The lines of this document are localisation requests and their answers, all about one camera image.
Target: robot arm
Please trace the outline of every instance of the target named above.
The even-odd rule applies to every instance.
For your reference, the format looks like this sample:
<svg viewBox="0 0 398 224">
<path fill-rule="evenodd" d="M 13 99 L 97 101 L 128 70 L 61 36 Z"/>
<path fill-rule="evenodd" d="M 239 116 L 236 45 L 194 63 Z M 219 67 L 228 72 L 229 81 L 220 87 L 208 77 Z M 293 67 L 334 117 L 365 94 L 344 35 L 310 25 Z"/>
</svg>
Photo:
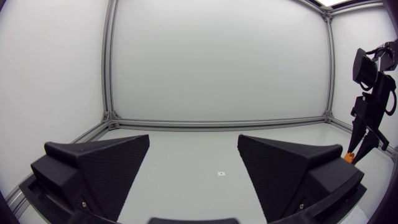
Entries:
<svg viewBox="0 0 398 224">
<path fill-rule="evenodd" d="M 374 54 L 373 59 L 366 55 Z M 353 121 L 353 133 L 349 143 L 348 152 L 345 160 L 350 163 L 357 163 L 373 148 L 382 142 L 382 150 L 386 150 L 389 141 L 380 132 L 379 126 L 384 113 L 391 116 L 396 110 L 397 96 L 395 94 L 396 83 L 394 79 L 384 74 L 385 71 L 393 71 L 398 65 L 398 39 L 393 42 L 386 42 L 382 46 L 365 52 L 358 49 L 355 56 L 353 67 L 353 80 L 360 84 L 364 91 L 362 96 L 356 98 L 351 115 L 355 117 Z M 394 96 L 394 106 L 390 111 L 386 110 L 388 98 L 392 92 Z M 355 156 L 353 151 L 364 137 L 361 147 Z"/>
</svg>

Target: orange part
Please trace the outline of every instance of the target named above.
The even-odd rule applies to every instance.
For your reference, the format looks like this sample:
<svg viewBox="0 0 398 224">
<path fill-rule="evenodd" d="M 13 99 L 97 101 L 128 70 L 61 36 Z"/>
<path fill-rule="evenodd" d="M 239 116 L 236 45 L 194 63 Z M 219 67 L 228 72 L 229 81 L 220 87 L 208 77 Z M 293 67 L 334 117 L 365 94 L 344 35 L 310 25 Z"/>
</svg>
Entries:
<svg viewBox="0 0 398 224">
<path fill-rule="evenodd" d="M 354 153 L 347 152 L 347 154 L 344 156 L 344 160 L 352 164 L 354 161 L 354 156 L 355 156 Z"/>
</svg>

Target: gray floor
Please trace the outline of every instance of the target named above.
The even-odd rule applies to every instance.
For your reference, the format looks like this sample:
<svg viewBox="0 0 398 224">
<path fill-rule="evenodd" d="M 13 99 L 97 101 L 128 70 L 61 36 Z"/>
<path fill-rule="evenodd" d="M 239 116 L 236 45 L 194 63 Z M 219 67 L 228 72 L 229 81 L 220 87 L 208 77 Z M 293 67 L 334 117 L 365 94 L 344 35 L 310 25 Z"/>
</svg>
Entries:
<svg viewBox="0 0 398 224">
<path fill-rule="evenodd" d="M 303 144 L 337 143 L 345 150 L 350 138 L 348 133 L 329 124 L 214 133 L 110 131 L 101 140 L 138 134 L 150 137 L 150 148 L 118 222 L 147 223 L 151 217 L 178 220 L 235 217 L 240 223 L 265 223 L 254 187 L 236 148 L 241 133 Z M 387 189 L 392 166 L 392 160 L 378 150 L 373 150 L 357 164 L 365 173 L 362 183 L 368 188 L 359 207 L 368 217 Z M 218 176 L 219 171 L 226 175 Z M 34 218 L 36 216 L 30 209 L 20 222 L 40 223 Z"/>
</svg>

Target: white backdrop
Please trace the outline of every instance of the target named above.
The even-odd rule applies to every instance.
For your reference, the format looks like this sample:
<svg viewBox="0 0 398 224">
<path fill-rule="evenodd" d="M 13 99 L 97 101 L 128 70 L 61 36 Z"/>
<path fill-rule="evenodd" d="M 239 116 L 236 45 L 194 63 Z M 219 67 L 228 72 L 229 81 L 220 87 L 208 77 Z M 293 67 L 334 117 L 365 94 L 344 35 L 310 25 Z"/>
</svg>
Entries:
<svg viewBox="0 0 398 224">
<path fill-rule="evenodd" d="M 370 9 L 336 16 L 332 21 L 336 54 L 336 86 L 333 114 L 348 124 L 354 117 L 350 115 L 357 96 L 362 88 L 353 81 L 353 63 L 358 48 L 370 51 L 397 38 L 390 17 L 385 9 Z M 398 70 L 386 72 L 398 80 Z M 394 99 L 389 98 L 387 110 L 392 108 Z M 380 130 L 391 143 L 398 145 L 398 111 L 390 116 L 384 115 Z"/>
<path fill-rule="evenodd" d="M 299 118 L 326 106 L 325 23 L 295 1 L 121 1 L 113 47 L 123 118 Z"/>
<path fill-rule="evenodd" d="M 44 155 L 98 124 L 107 0 L 6 1 L 0 12 L 0 190 Z"/>
</svg>

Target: enclosure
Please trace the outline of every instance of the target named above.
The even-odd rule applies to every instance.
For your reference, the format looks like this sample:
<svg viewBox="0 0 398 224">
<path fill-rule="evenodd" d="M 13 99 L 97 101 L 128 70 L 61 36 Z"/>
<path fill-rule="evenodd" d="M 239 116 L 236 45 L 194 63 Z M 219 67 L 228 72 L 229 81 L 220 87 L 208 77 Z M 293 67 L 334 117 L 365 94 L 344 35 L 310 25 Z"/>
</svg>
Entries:
<svg viewBox="0 0 398 224">
<path fill-rule="evenodd" d="M 45 142 L 138 134 L 149 134 L 150 149 L 118 222 L 265 223 L 239 134 L 345 152 L 363 91 L 352 78 L 356 51 L 397 38 L 380 1 L 3 3 L 0 190 L 21 223 L 45 222 L 18 188 Z M 384 116 L 389 147 L 356 165 L 367 191 L 350 215 L 362 222 L 389 186 L 397 124 Z"/>
</svg>

